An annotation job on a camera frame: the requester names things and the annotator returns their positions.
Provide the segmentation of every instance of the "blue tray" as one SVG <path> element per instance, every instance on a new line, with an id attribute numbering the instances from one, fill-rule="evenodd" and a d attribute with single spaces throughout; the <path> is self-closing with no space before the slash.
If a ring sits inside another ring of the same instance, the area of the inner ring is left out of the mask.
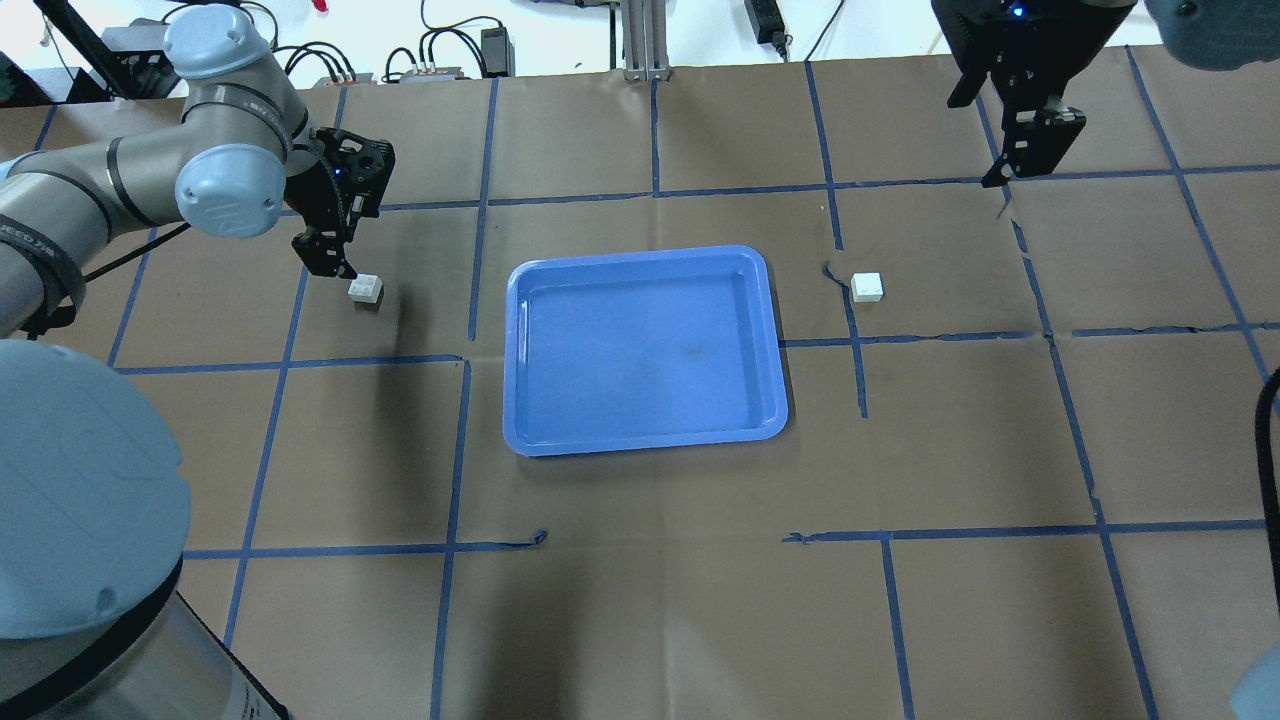
<path id="1" fill-rule="evenodd" d="M 534 260 L 511 274 L 502 429 L 516 452 L 765 439 L 786 423 L 755 250 Z"/>

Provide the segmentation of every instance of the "black bracket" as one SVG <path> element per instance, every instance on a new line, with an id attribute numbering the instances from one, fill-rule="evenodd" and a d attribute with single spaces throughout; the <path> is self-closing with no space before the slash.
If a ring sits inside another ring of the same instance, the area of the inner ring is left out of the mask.
<path id="1" fill-rule="evenodd" d="M 302 215 L 307 229 L 293 238 L 293 250 L 312 275 L 355 279 L 346 245 L 355 240 L 361 218 L 376 218 L 396 168 L 396 150 L 385 140 L 319 128 L 320 160 L 289 178 L 284 199 Z"/>

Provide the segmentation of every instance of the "white cube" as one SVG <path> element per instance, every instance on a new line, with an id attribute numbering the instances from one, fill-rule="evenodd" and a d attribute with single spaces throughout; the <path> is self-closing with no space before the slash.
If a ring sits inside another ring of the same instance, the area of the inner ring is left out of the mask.
<path id="1" fill-rule="evenodd" d="M 879 273 L 854 273 L 850 283 L 854 290 L 854 302 L 878 302 L 884 297 L 884 286 L 881 284 Z"/>
<path id="2" fill-rule="evenodd" d="M 378 275 L 356 275 L 347 288 L 347 297 L 356 302 L 376 304 L 383 293 L 383 278 Z"/>

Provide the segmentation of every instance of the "black cable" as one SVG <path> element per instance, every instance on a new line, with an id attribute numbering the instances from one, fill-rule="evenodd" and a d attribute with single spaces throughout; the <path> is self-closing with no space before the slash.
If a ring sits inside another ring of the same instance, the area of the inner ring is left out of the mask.
<path id="1" fill-rule="evenodd" d="M 1267 547 L 1271 550 L 1271 579 L 1276 588 L 1276 607 L 1280 609 L 1280 500 L 1276 497 L 1275 459 L 1271 456 L 1271 409 L 1280 391 L 1280 369 L 1258 395 L 1253 413 L 1253 439 L 1258 451 L 1258 484 L 1262 488 L 1262 516 L 1266 519 Z"/>
<path id="2" fill-rule="evenodd" d="M 831 19 L 827 20 L 827 26 L 823 27 L 822 32 L 818 35 L 818 40 L 813 41 L 813 47 L 810 47 L 809 54 L 804 56 L 805 63 L 808 63 L 809 58 L 813 58 L 813 54 L 818 51 L 818 45 L 822 42 L 822 38 L 827 36 L 827 31 L 831 29 L 832 23 L 836 22 L 836 17 L 840 15 L 840 10 L 842 9 L 845 9 L 845 0 L 840 0 L 840 4 L 836 5 L 836 10 L 831 13 Z"/>
<path id="3" fill-rule="evenodd" d="M 137 250 L 131 250 L 129 252 L 125 252 L 124 255 L 120 255 L 115 260 L 111 260 L 106 265 L 102 265 L 101 268 L 99 268 L 99 269 L 93 270 L 92 273 L 84 275 L 84 282 L 96 281 L 97 278 L 105 275 L 106 273 L 110 273 L 111 270 L 114 270 L 114 269 L 116 269 L 116 268 L 119 268 L 122 265 L 127 265 L 128 263 L 136 260 L 137 258 L 141 258 L 142 255 L 146 255 L 147 252 L 151 252 L 156 247 L 160 247 L 161 245 L 169 242 L 170 240 L 178 237 L 179 234 L 187 232 L 188 229 L 191 229 L 191 225 L 187 224 L 187 223 L 183 223 L 183 224 L 175 227 L 174 229 L 164 233 L 163 236 L 152 240 L 151 242 L 147 242 L 142 247 L 138 247 Z"/>
<path id="4" fill-rule="evenodd" d="M 279 20 L 279 18 L 275 17 L 275 13 L 273 13 L 270 8 L 268 8 L 266 5 L 259 3 L 257 0 L 241 0 L 241 5 L 248 5 L 251 8 L 257 8 L 259 10 L 262 10 L 264 13 L 266 13 L 266 17 L 271 18 L 271 47 L 275 47 L 276 45 L 279 45 L 280 44 L 280 20 Z"/>
<path id="5" fill-rule="evenodd" d="M 425 27 L 426 29 L 453 29 L 456 27 L 461 27 L 461 26 L 465 26 L 467 23 L 474 23 L 476 20 L 493 20 L 493 22 L 498 23 L 498 27 L 507 27 L 507 26 L 502 24 L 502 20 L 499 20 L 498 18 L 495 18 L 493 15 L 476 15 L 474 18 L 467 18 L 465 20 L 458 20 L 458 22 L 456 22 L 456 23 L 453 23 L 451 26 L 435 27 L 431 23 L 426 22 L 426 0 L 421 0 L 419 3 L 419 5 L 417 5 L 417 17 L 419 17 L 419 19 L 422 20 L 422 27 Z"/>
<path id="6" fill-rule="evenodd" d="M 431 41 L 426 44 L 426 59 L 429 63 L 435 64 L 435 41 L 443 35 L 456 35 L 462 44 L 467 46 L 471 51 L 471 56 L 475 58 L 476 65 L 480 68 L 480 77 L 486 77 L 489 74 L 489 68 L 484 61 L 484 54 L 480 53 L 480 45 L 470 35 L 462 32 L 457 28 L 442 28 L 433 31 Z"/>
<path id="7" fill-rule="evenodd" d="M 392 60 L 394 60 L 396 55 L 399 55 L 401 53 L 408 55 L 410 64 L 413 65 L 413 68 L 417 68 L 417 58 L 413 56 L 413 51 L 410 50 L 408 47 L 397 47 L 396 50 L 392 50 L 390 55 L 387 56 L 387 68 L 383 70 L 383 82 L 392 82 L 390 77 L 393 74 L 398 76 L 404 74 L 404 73 L 392 73 Z"/>
<path id="8" fill-rule="evenodd" d="M 429 29 L 425 33 L 422 33 L 422 37 L 417 38 L 417 56 L 424 65 L 435 64 L 435 40 L 442 35 L 456 35 L 462 41 L 462 44 L 467 46 L 467 50 L 471 51 L 471 56 L 475 59 L 476 65 L 480 67 L 480 76 L 485 77 L 489 74 L 489 68 L 488 65 L 485 65 L 484 54 L 480 51 L 480 45 L 476 44 L 475 38 L 472 38 L 470 35 L 457 28 Z"/>
<path id="9" fill-rule="evenodd" d="M 285 60 L 285 63 L 284 63 L 284 74 L 292 73 L 293 68 L 296 68 L 298 65 L 298 63 L 301 63 L 308 55 L 315 55 L 316 58 L 320 58 L 321 63 L 324 63 L 325 70 L 329 72 L 329 79 L 332 82 L 340 82 L 338 79 L 338 70 L 334 69 L 334 64 L 338 63 L 338 60 L 335 58 L 325 54 L 325 53 L 323 53 L 320 50 L 312 50 L 310 47 L 301 47 L 298 45 L 282 45 L 282 46 L 276 47 L 275 50 L 273 50 L 273 53 L 283 53 L 285 50 L 293 50 L 293 54 L 289 55 L 289 59 Z"/>
<path id="10" fill-rule="evenodd" d="M 343 53 L 337 45 L 334 45 L 332 42 L 325 42 L 323 40 L 312 40 L 311 42 L 303 42 L 302 45 L 300 45 L 300 47 L 306 47 L 307 50 L 310 50 L 312 47 L 330 47 L 330 49 L 333 49 L 333 51 L 338 55 L 338 58 L 342 58 L 342 64 L 343 64 L 343 67 L 347 68 L 347 74 L 351 76 L 352 81 L 356 79 L 356 68 L 353 68 L 351 65 L 351 60 L 347 59 L 347 54 Z"/>
<path id="11" fill-rule="evenodd" d="M 609 69 L 618 69 L 618 6 L 609 3 Z"/>

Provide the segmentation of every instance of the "tray rim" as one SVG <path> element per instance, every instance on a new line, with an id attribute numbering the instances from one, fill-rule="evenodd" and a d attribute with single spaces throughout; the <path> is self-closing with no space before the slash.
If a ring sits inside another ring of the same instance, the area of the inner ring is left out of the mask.
<path id="1" fill-rule="evenodd" d="M 677 433 L 663 436 L 627 436 L 607 441 L 559 441 L 538 442 L 526 441 L 516 428 L 516 360 L 520 323 L 518 318 L 518 290 L 521 281 L 530 273 L 545 268 L 580 268 L 594 265 L 618 265 L 625 263 L 671 263 L 691 258 L 745 258 L 754 269 L 754 278 L 748 278 L 750 284 L 749 302 L 758 306 L 762 315 L 764 338 L 772 352 L 763 354 L 759 360 L 762 377 L 774 377 L 776 382 L 769 383 L 773 393 L 773 414 L 751 428 L 726 428 L 717 430 L 704 430 L 696 433 Z M 714 245 L 704 247 L 677 247 L 663 250 L 643 250 L 637 252 L 613 252 L 604 255 L 575 255 L 570 258 L 547 258 L 522 263 L 507 278 L 506 318 L 504 318 L 504 347 L 503 347 L 503 400 L 502 400 L 502 434 L 507 446 L 526 457 L 545 457 L 553 455 L 579 455 L 591 452 L 613 452 L 620 450 L 644 450 L 653 447 L 682 447 L 690 445 L 712 445 L 727 442 L 754 442 L 769 439 L 777 436 L 786 427 L 790 419 L 790 402 L 786 388 L 786 373 L 782 368 L 782 348 L 778 343 L 777 319 L 773 309 L 773 284 L 769 277 L 768 264 L 764 256 L 754 247 L 746 245 Z"/>

